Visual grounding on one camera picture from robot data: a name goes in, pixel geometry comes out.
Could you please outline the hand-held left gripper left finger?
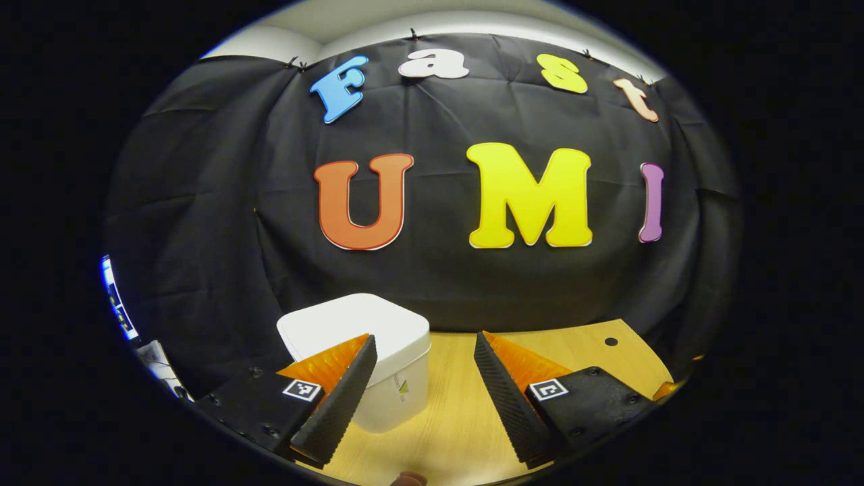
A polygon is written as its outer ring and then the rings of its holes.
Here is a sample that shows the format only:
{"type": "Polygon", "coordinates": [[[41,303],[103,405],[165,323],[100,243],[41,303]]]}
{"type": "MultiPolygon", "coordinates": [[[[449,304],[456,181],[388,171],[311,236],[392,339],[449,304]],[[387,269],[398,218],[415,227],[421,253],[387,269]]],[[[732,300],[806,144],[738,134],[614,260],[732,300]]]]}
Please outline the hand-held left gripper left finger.
{"type": "Polygon", "coordinates": [[[276,373],[232,379],[195,405],[253,445],[324,466],[342,442],[376,363],[375,337],[361,334],[276,373]]]}

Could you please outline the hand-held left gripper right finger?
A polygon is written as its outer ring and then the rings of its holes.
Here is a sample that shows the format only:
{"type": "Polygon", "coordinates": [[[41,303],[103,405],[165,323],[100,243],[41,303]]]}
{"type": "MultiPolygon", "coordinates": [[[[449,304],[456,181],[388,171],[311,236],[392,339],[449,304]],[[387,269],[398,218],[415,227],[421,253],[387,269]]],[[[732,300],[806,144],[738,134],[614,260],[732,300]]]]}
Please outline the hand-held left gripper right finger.
{"type": "Polygon", "coordinates": [[[658,408],[603,367],[573,371],[485,330],[473,359],[519,461],[583,455],[658,408]]]}

